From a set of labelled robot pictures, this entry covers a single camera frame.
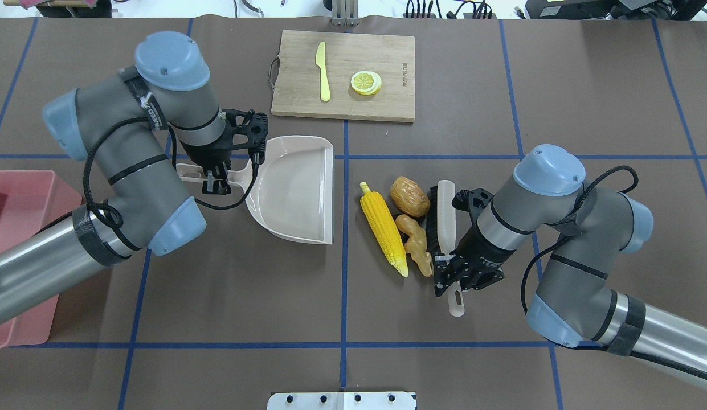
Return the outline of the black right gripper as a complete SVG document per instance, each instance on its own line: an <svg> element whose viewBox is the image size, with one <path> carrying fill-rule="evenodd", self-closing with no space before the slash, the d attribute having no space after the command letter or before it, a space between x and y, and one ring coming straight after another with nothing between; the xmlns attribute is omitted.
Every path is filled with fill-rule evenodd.
<svg viewBox="0 0 707 410"><path fill-rule="evenodd" d="M458 283L462 291L481 290L504 278L501 266L516 250L516 233L499 220L488 190L460 190L452 198L456 210L468 212L471 227L448 260L435 263L434 293L442 296Z"/></svg>

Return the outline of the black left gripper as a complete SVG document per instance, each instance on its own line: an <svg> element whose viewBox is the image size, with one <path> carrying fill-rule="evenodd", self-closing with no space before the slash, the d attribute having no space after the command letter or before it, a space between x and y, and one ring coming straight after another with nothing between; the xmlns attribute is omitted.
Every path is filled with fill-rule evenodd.
<svg viewBox="0 0 707 410"><path fill-rule="evenodd" d="M255 185L259 167L265 161L265 141L269 131L267 114L248 110L222 109L224 128L214 142L194 146L186 144L189 158L201 167L202 194L226 195L231 192L231 183L246 190L246 195ZM251 172L247 179L231 181L231 174L239 174L231 169L233 151L246 150L249 164L246 170Z"/></svg>

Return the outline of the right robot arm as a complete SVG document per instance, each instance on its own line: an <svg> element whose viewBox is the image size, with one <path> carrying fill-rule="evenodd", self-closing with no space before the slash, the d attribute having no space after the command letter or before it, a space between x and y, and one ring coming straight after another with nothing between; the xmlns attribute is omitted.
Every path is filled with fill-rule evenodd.
<svg viewBox="0 0 707 410"><path fill-rule="evenodd" d="M502 265L541 226L557 241L529 262L520 299L541 337L571 350L643 360L707 390L707 327L607 285L619 254L652 236L651 210L629 197L635 170L617 166L593 180L564 148L533 148L497 192L430 190L426 218L434 293L481 290L504 278Z"/></svg>

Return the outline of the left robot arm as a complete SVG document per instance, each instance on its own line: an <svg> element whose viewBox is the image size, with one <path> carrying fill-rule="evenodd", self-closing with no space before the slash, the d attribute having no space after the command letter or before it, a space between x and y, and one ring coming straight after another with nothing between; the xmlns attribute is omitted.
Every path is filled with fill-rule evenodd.
<svg viewBox="0 0 707 410"><path fill-rule="evenodd" d="M206 229L204 205L156 140L169 132L199 166L203 192L229 193L231 153L246 150L256 178L269 120L223 109L199 45L161 31L134 64L43 107L48 131L83 166L84 205L0 253L0 325L149 249L167 255Z"/></svg>

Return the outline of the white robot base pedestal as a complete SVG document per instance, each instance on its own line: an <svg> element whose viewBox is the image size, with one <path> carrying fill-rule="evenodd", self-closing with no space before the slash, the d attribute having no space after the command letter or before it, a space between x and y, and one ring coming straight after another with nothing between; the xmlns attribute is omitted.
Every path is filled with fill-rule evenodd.
<svg viewBox="0 0 707 410"><path fill-rule="evenodd" d="M416 394L406 391L278 392L267 409L417 409Z"/></svg>

